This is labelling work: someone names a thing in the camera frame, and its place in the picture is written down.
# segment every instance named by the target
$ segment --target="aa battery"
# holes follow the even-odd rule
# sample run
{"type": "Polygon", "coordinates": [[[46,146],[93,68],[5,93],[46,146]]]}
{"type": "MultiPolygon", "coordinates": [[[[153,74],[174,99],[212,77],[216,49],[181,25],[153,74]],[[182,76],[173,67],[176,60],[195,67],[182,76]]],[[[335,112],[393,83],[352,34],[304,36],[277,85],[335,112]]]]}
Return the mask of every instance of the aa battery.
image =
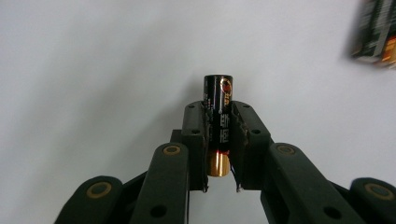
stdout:
{"type": "Polygon", "coordinates": [[[396,54],[396,1],[367,0],[364,3],[352,57],[380,66],[392,66],[396,54]]]}
{"type": "Polygon", "coordinates": [[[209,175],[224,176],[230,171],[231,109],[233,77],[211,75],[205,77],[204,107],[207,114],[208,151],[207,170],[209,175]]]}

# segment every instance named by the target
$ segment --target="white background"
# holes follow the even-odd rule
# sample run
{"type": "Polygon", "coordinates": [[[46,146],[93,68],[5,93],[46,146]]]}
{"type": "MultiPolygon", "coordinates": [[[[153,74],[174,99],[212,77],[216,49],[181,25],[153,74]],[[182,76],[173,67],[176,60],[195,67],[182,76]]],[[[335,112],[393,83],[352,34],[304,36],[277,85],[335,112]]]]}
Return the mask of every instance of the white background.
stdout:
{"type": "MultiPolygon", "coordinates": [[[[396,185],[396,74],[354,63],[358,0],[2,1],[0,223],[51,223],[97,175],[122,182],[233,76],[276,142],[331,181],[396,185]]],[[[191,194],[191,223],[266,223],[233,177],[191,194]]]]}

